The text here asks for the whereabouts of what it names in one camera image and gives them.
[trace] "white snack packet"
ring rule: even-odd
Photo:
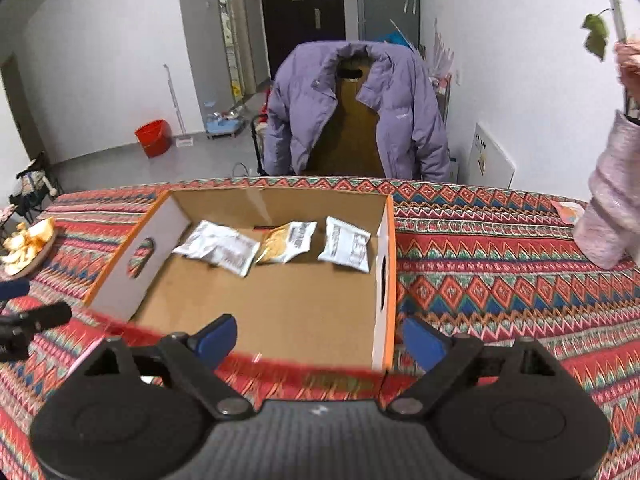
[[[260,242],[235,229],[203,220],[185,243],[172,253],[182,254],[192,260],[204,260],[244,278],[259,246]]]
[[[285,264],[308,253],[318,222],[289,222],[269,231],[260,245],[256,264]]]
[[[326,242],[318,260],[369,272],[367,243],[371,233],[332,216],[326,218]]]

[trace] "gray ribbed surface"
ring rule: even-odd
[[[268,401],[251,420],[220,424],[166,480],[470,480],[418,424],[374,402]]]

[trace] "red bucket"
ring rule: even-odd
[[[137,129],[136,137],[148,158],[162,155],[171,147],[171,126],[167,121],[153,121]]]

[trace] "metal screw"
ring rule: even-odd
[[[417,415],[422,411],[424,406],[418,399],[401,397],[400,399],[394,400],[389,405],[389,408],[398,415]]]
[[[238,416],[248,412],[251,409],[251,404],[242,397],[229,397],[221,400],[216,408],[223,415]]]

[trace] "jacket collar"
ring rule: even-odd
[[[343,59],[356,54],[366,54],[372,59],[371,70],[357,95],[357,100],[375,111],[380,110],[382,91],[391,78],[392,61],[377,43],[342,43],[332,45],[331,52],[324,58],[322,66],[311,86],[329,97],[335,98],[335,73]]]

